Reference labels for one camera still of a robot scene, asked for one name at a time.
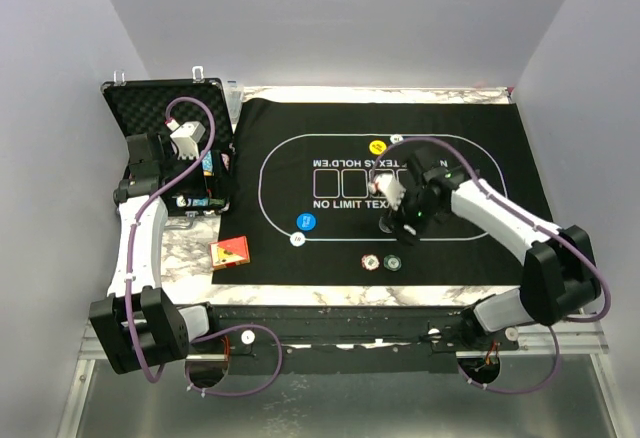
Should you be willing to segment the yellow big blind button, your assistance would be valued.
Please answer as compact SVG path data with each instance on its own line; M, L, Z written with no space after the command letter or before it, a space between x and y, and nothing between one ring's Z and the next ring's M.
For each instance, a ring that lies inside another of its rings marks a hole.
M380 156L387 150L387 144L382 140L373 140L369 143L368 149L373 155Z

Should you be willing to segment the green white poker chip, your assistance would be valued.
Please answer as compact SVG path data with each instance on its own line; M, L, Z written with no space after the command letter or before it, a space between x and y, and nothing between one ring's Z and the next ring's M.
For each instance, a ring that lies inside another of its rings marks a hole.
M396 255L387 255L384 257L383 265L386 269L395 272L401 269L402 261Z

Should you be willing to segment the red playing card box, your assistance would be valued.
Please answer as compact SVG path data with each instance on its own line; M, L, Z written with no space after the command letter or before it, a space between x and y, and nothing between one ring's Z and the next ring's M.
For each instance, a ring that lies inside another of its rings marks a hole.
M212 242L209 244L209 252L214 271L250 262L249 246L245 236Z

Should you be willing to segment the red white poker chip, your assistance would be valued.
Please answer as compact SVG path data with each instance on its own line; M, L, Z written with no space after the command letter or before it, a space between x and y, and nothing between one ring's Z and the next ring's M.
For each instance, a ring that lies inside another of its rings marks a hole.
M365 270L373 271L379 268L379 258L374 254L366 254L361 258L361 265Z

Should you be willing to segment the blue small blind button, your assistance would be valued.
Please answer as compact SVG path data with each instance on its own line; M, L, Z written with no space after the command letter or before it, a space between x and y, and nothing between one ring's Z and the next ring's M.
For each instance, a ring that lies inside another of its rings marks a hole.
M303 232L312 231L317 226L316 216L309 212L301 213L296 218L296 226Z

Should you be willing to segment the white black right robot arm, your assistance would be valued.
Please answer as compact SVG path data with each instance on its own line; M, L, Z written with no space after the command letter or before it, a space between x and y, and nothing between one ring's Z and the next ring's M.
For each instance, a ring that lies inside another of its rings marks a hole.
M450 214L477 226L520 263L518 287L481 299L461 313L459 333L480 350L496 333L528 324L552 326L573 320L574 312L603 292L588 234L562 228L515 204L462 162L456 168L428 168L421 151L405 162L411 182L374 169L368 187L388 204L383 225L405 242L416 241L428 222Z

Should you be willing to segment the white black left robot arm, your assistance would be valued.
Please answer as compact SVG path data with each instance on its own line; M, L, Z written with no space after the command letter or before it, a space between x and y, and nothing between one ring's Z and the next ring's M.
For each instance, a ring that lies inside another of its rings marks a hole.
M214 351L222 338L206 304L176 306L161 285L162 237L168 210L155 193L165 183L156 134L126 138L128 173L114 190L121 221L118 258L107 296L91 303L89 321L118 374L184 359L190 344Z

